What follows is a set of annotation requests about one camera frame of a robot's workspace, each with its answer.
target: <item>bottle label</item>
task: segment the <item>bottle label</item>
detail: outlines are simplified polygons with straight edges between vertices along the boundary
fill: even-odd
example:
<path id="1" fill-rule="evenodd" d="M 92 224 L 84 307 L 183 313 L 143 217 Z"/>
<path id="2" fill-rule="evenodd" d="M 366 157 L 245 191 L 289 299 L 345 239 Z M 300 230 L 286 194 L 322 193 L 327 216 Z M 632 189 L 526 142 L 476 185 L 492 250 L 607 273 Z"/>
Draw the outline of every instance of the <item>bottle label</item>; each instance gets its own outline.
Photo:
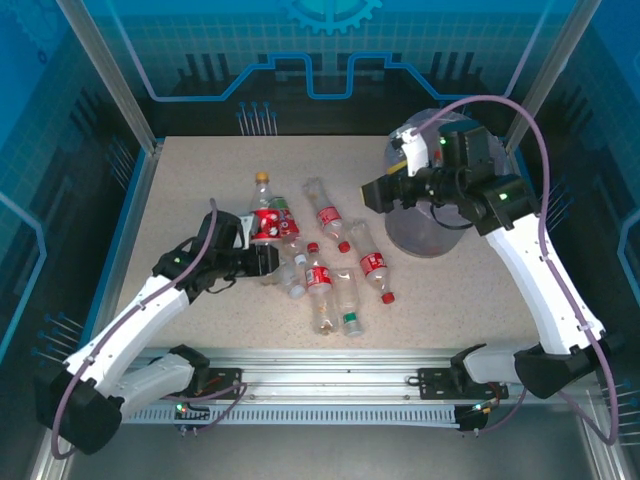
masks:
<path id="1" fill-rule="evenodd" d="M 370 253 L 360 260 L 360 267 L 362 267 L 365 277 L 374 270 L 386 266 L 387 264 L 384 263 L 384 258 L 382 258 L 382 254 L 380 252 Z"/>
<path id="2" fill-rule="evenodd" d="M 284 237 L 290 234 L 299 234 L 300 230 L 296 224 L 296 220 L 291 215 L 291 211 L 288 208 L 281 208 L 279 210 L 280 215 L 280 236 Z"/>
<path id="3" fill-rule="evenodd" d="M 328 283 L 331 285 L 331 277 L 327 267 L 313 267 L 307 270 L 307 287 L 319 285 L 320 283 Z"/>
<path id="4" fill-rule="evenodd" d="M 280 215 L 273 208 L 261 208 L 253 212 L 258 217 L 256 232 L 251 236 L 252 240 L 277 240 L 280 238 Z"/>
<path id="5" fill-rule="evenodd" d="M 336 207 L 327 207 L 323 208 L 318 212 L 318 220 L 322 222 L 322 226 L 326 226 L 328 223 L 333 222 L 334 220 L 340 220 L 342 217 L 338 213 Z"/>

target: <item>metal bracket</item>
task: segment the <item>metal bracket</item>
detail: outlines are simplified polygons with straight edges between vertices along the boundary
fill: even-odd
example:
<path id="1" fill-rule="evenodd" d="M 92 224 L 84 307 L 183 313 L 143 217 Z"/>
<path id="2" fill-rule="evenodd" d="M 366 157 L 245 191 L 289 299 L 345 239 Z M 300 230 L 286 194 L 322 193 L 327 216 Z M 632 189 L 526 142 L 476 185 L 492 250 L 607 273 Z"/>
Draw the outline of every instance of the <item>metal bracket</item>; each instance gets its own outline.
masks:
<path id="1" fill-rule="evenodd" d="M 410 385 L 420 390 L 421 400 L 490 400 L 500 395 L 500 400 L 509 398 L 506 385 L 470 383 L 464 393 L 456 387 L 449 368 L 420 368 L 418 376 Z"/>

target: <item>cable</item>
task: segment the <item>cable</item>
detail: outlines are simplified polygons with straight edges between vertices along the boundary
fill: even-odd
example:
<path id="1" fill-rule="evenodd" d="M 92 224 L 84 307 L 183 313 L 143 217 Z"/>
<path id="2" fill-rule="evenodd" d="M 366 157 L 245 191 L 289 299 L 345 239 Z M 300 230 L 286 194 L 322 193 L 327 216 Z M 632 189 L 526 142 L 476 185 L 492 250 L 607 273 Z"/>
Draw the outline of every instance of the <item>cable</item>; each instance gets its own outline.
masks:
<path id="1" fill-rule="evenodd" d="M 464 225 L 447 225 L 446 223 L 442 223 L 440 220 L 438 220 L 438 217 L 436 217 L 436 208 L 433 203 L 429 206 L 429 211 L 431 212 L 431 216 L 433 217 L 435 222 L 441 227 L 446 228 L 447 230 L 467 230 L 468 228 L 473 227 L 473 223 L 465 223 Z"/>
<path id="2" fill-rule="evenodd" d="M 587 413 L 584 410 L 582 410 L 582 408 L 580 408 L 580 406 L 575 402 L 575 400 L 571 399 L 564 392 L 558 392 L 558 394 L 565 401 L 567 401 L 567 403 L 573 409 L 573 411 L 576 414 L 578 414 L 580 418 L 582 418 L 585 421 L 585 423 L 589 425 L 590 428 L 593 429 L 593 431 L 598 436 L 598 438 L 600 438 L 600 440 L 602 440 L 607 445 L 613 445 L 618 439 L 618 427 L 619 427 L 618 397 L 614 395 L 616 389 L 615 389 L 615 381 L 613 380 L 613 372 L 611 371 L 611 367 L 609 365 L 606 355 L 604 354 L 604 351 L 602 350 L 602 347 L 600 346 L 595 336 L 591 332 L 587 319 L 584 318 L 584 315 L 582 314 L 582 310 L 578 306 L 578 303 L 576 302 L 575 298 L 573 298 L 573 295 L 571 294 L 571 291 L 569 291 L 569 288 L 567 287 L 566 283 L 560 276 L 560 273 L 558 272 L 555 264 L 549 258 L 549 250 L 547 249 L 545 232 L 546 232 L 547 213 L 549 210 L 549 189 L 550 189 L 550 183 L 551 183 L 551 180 L 550 180 L 551 168 L 549 163 L 549 152 L 547 151 L 547 146 L 545 144 L 542 132 L 540 131 L 540 127 L 536 123 L 535 119 L 524 107 L 522 107 L 521 105 L 517 104 L 516 102 L 514 102 L 509 98 L 499 97 L 497 95 L 476 95 L 473 97 L 467 97 L 461 100 L 457 100 L 451 103 L 450 105 L 447 105 L 438 113 L 436 113 L 434 116 L 432 116 L 429 120 L 427 120 L 418 128 L 416 128 L 412 132 L 412 135 L 414 136 L 418 135 L 421 131 L 429 128 L 429 126 L 433 125 L 433 123 L 436 120 L 443 117 L 444 115 L 451 112 L 452 110 L 455 110 L 456 108 L 461 107 L 462 105 L 467 105 L 469 103 L 476 103 L 476 102 L 495 102 L 495 103 L 501 103 L 502 105 L 507 105 L 508 107 L 511 107 L 520 115 L 522 115 L 522 117 L 527 121 L 527 123 L 529 124 L 529 127 L 531 128 L 531 131 L 533 132 L 533 135 L 536 137 L 536 141 L 538 142 L 538 148 L 540 149 L 540 157 L 542 159 L 542 207 L 540 210 L 540 218 L 538 219 L 538 243 L 540 245 L 542 258 L 547 264 L 547 267 L 549 267 L 549 271 L 551 272 L 551 274 L 553 275 L 553 278 L 558 283 L 558 286 L 560 287 L 560 290 L 562 290 L 562 293 L 564 294 L 565 298 L 569 302 L 569 305 L 571 305 L 571 308 L 573 309 L 573 312 L 576 316 L 576 319 L 578 320 L 578 323 L 580 323 L 580 325 L 585 329 L 584 330 L 585 335 L 587 336 L 589 343 L 593 347 L 593 351 L 595 352 L 596 357 L 600 362 L 600 366 L 602 367 L 605 381 L 607 383 L 607 388 L 609 389 L 609 392 L 611 392 L 611 398 L 610 398 L 611 424 L 610 424 L 609 435 L 608 436 L 605 435 L 597 427 L 595 422 L 589 417 L 589 415 L 587 415 Z"/>
<path id="3" fill-rule="evenodd" d="M 80 378 L 87 371 L 89 366 L 95 361 L 96 356 L 100 353 L 100 350 L 106 345 L 111 337 L 124 325 L 138 310 L 142 307 L 146 306 L 149 302 L 155 300 L 157 297 L 165 293 L 166 291 L 175 287 L 179 282 L 181 282 L 187 275 L 189 275 L 193 269 L 200 263 L 200 260 L 204 257 L 207 249 L 209 248 L 209 244 L 211 243 L 211 238 L 213 237 L 213 230 L 216 225 L 216 220 L 218 218 L 218 208 L 216 207 L 216 201 L 212 198 L 209 200 L 211 204 L 211 222 L 209 223 L 209 230 L 207 231 L 207 236 L 204 239 L 204 243 L 202 244 L 202 248 L 194 258 L 193 262 L 189 264 L 189 266 L 178 275 L 174 280 L 167 283 L 164 287 L 159 288 L 152 294 L 150 294 L 147 298 L 142 300 L 140 303 L 131 307 L 129 311 L 127 311 L 121 318 L 118 320 L 105 334 L 104 336 L 96 343 L 95 347 L 91 350 L 87 358 L 84 359 L 82 365 L 75 373 L 75 375 L 71 378 L 69 385 L 65 389 L 62 394 L 62 398 L 60 399 L 60 403 L 58 403 L 58 408 L 56 409 L 56 414 L 53 418 L 53 426 L 51 427 L 51 454 L 53 458 L 56 460 L 64 460 L 65 458 L 69 458 L 76 452 L 76 448 L 72 447 L 69 451 L 65 453 L 60 452 L 60 445 L 58 443 L 60 437 L 60 424 L 62 423 L 62 416 L 64 415 L 64 411 L 67 408 L 67 404 L 69 403 L 69 398 L 71 397 L 71 393 L 75 389 L 76 385 L 80 381 Z"/>
<path id="4" fill-rule="evenodd" d="M 522 390 L 522 393 L 520 394 L 520 398 L 518 398 L 518 401 L 516 402 L 515 406 L 511 409 L 511 411 L 508 414 L 506 414 L 504 416 L 504 418 L 502 420 L 500 420 L 497 423 L 494 423 L 490 427 L 486 427 L 486 428 L 483 428 L 482 430 L 476 431 L 476 435 L 478 435 L 478 433 L 485 434 L 485 433 L 493 432 L 494 430 L 497 430 L 500 427 L 502 427 L 503 425 L 505 425 L 518 412 L 518 410 L 520 410 L 520 407 L 524 403 L 524 399 L 525 399 L 526 396 L 527 396 L 527 389 L 524 388 Z"/>
<path id="5" fill-rule="evenodd" d="M 248 387 L 249 387 L 249 385 L 247 383 L 240 382 L 237 385 L 232 385 L 231 387 L 227 387 L 224 390 L 220 390 L 219 392 L 212 393 L 211 395 L 205 395 L 204 397 L 181 398 L 181 397 L 174 397 L 174 396 L 166 396 L 164 398 L 167 399 L 167 400 L 180 400 L 182 402 L 191 402 L 191 403 L 205 402 L 207 400 L 212 400 L 212 399 L 218 398 L 218 397 L 220 397 L 220 396 L 222 396 L 222 395 L 224 395 L 226 393 L 229 393 L 229 392 L 232 392 L 234 390 L 237 390 L 238 388 L 242 388 L 242 390 L 238 394 L 238 397 L 220 415 L 218 415 L 218 417 L 213 422 L 211 422 L 209 425 L 205 425 L 202 428 L 195 428 L 195 427 L 193 428 L 193 434 L 197 435 L 198 432 L 207 431 L 210 428 L 216 426 L 222 420 L 224 420 L 229 415 L 231 410 L 233 410 L 235 408 L 235 406 L 238 405 L 238 403 L 240 403 L 240 401 L 244 397 L 245 393 L 247 393 L 247 388 Z"/>
<path id="6" fill-rule="evenodd" d="M 487 385 L 489 385 L 489 388 L 491 390 L 493 390 L 493 393 L 496 394 L 496 406 L 495 408 L 498 408 L 500 406 L 500 386 L 497 385 L 495 383 L 487 383 Z"/>

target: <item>coca-cola bottle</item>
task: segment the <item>coca-cola bottle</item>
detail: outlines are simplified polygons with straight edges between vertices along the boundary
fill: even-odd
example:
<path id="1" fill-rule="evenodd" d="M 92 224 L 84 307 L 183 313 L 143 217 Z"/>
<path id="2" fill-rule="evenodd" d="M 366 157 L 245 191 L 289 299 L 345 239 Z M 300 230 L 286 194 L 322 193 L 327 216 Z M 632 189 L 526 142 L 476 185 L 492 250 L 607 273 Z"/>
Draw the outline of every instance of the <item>coca-cola bottle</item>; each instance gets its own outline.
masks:
<path id="1" fill-rule="evenodd" d="M 307 261 L 305 243 L 300 237 L 300 230 L 295 218 L 291 214 L 289 204 L 284 197 L 274 197 L 270 203 L 271 208 L 276 208 L 279 214 L 279 229 L 282 245 L 281 252 L 293 258 L 296 265 L 304 265 Z"/>
<path id="2" fill-rule="evenodd" d="M 364 220 L 356 220 L 349 226 L 347 233 L 353 247 L 358 252 L 360 268 L 362 268 L 365 280 L 380 292 L 383 303 L 392 303 L 396 297 L 391 292 L 391 285 L 389 285 L 389 268 L 380 249 L 371 237 L 369 226 Z"/>
<path id="3" fill-rule="evenodd" d="M 319 178 L 310 178 L 302 190 L 313 205 L 322 233 L 336 242 L 342 253 L 348 252 L 351 247 L 344 238 L 344 222 L 336 207 L 327 197 L 322 181 Z"/>
<path id="4" fill-rule="evenodd" d="M 318 244 L 310 243 L 307 249 L 309 257 L 305 273 L 307 292 L 313 307 L 313 328 L 322 335 L 328 335 L 338 331 L 339 324 L 333 299 L 331 274 L 320 256 Z"/>
<path id="5" fill-rule="evenodd" d="M 256 216 L 251 243 L 268 245 L 280 240 L 280 215 L 276 208 L 271 206 L 274 195 L 269 187 L 269 174 L 258 172 L 256 174 L 256 189 L 249 206 Z"/>

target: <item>metal frame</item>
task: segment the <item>metal frame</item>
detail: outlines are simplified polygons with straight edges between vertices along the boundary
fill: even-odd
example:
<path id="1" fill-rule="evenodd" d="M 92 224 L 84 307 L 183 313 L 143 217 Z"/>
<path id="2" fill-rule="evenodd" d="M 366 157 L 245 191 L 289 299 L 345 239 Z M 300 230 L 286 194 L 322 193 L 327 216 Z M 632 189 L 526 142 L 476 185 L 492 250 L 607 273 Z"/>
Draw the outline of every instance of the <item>metal frame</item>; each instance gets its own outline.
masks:
<path id="1" fill-rule="evenodd" d="M 591 22 L 591 18 L 596 13 L 602 0 L 578 0 L 576 6 L 571 11 L 569 18 L 562 27 L 549 55 L 545 59 L 538 76 L 531 84 L 522 106 L 534 117 L 546 100 L 551 88 L 564 70 L 569 60 Z M 511 164 L 516 173 L 520 173 L 518 162 L 515 159 L 515 151 L 520 145 L 524 134 L 529 129 L 529 124 L 521 116 L 516 115 L 513 123 L 507 132 L 507 154 L 511 159 Z"/>
<path id="2" fill-rule="evenodd" d="M 146 153 L 153 153 L 156 139 L 151 127 L 84 3 L 81 0 L 57 0 L 57 3 L 138 143 Z"/>

